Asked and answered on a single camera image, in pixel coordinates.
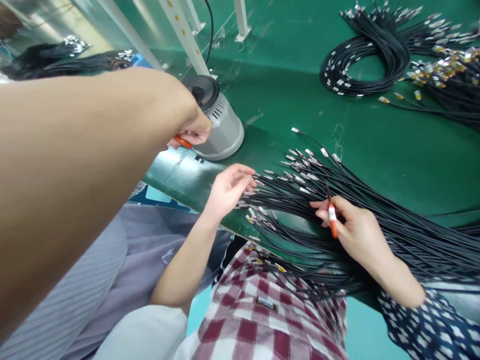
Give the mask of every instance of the white metal pole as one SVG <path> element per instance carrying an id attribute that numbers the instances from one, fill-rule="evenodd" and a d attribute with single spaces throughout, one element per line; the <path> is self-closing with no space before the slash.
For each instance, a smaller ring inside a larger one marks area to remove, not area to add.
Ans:
<path id="1" fill-rule="evenodd" d="M 242 43 L 252 28 L 247 24 L 245 0 L 233 0 L 233 4 L 235 5 L 236 22 L 238 24 L 238 35 L 235 37 L 235 41 Z"/>
<path id="2" fill-rule="evenodd" d="M 119 9 L 113 0 L 98 0 L 98 3 L 106 11 L 108 16 L 120 28 L 121 32 L 136 48 L 140 55 L 157 70 L 164 70 L 162 64 L 157 60 L 155 55 L 150 51 L 147 44 L 142 40 L 140 35 L 135 31 L 134 27 L 129 23 L 124 13 Z"/>
<path id="3" fill-rule="evenodd" d="M 194 3 L 192 0 L 182 0 L 183 9 L 186 11 L 186 16 L 190 20 L 193 36 L 197 36 L 200 31 L 205 27 L 205 22 L 200 22 L 199 16 L 195 11 Z"/>
<path id="4" fill-rule="evenodd" d="M 211 76 L 178 1 L 159 0 L 159 2 L 196 73 Z"/>

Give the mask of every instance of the orange marker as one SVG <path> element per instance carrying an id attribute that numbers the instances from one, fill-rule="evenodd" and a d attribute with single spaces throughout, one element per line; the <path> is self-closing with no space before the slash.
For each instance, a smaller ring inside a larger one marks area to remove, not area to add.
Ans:
<path id="1" fill-rule="evenodd" d="M 180 135 L 175 135 L 173 137 L 173 140 L 175 140 L 177 143 L 179 143 L 181 146 L 187 149 L 193 148 L 192 144 L 190 144 L 187 140 L 184 140 L 180 137 Z"/>
<path id="2" fill-rule="evenodd" d="M 335 214 L 335 206 L 330 196 L 329 184 L 325 182 L 326 185 L 326 197 L 328 199 L 328 219 L 330 220 L 331 236 L 334 239 L 338 239 L 337 234 L 337 215 Z"/>

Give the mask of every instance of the red checkered shirt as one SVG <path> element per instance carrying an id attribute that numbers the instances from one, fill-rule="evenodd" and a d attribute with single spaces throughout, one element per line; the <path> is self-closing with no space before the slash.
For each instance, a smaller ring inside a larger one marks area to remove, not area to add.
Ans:
<path id="1" fill-rule="evenodd" d="M 346 299 L 302 301 L 252 261 L 254 254 L 245 245 L 225 269 L 193 359 L 348 359 Z"/>

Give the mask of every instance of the navy patterned shirt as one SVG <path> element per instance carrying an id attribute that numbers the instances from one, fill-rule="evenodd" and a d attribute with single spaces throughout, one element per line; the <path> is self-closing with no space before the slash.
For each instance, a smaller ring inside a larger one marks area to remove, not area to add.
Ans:
<path id="1" fill-rule="evenodd" d="M 425 302 L 417 308 L 380 293 L 388 337 L 414 360 L 480 359 L 480 325 L 461 316 L 437 291 L 425 293 Z"/>

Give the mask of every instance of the gray cylindrical machine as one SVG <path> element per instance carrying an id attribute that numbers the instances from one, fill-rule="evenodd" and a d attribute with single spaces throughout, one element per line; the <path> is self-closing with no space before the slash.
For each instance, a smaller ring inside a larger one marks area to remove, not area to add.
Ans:
<path id="1" fill-rule="evenodd" d="M 219 83 L 210 76 L 198 75 L 185 79 L 183 84 L 213 125 L 208 140 L 194 146 L 193 150 L 205 160 L 228 158 L 242 144 L 244 127 L 225 95 L 220 92 Z"/>

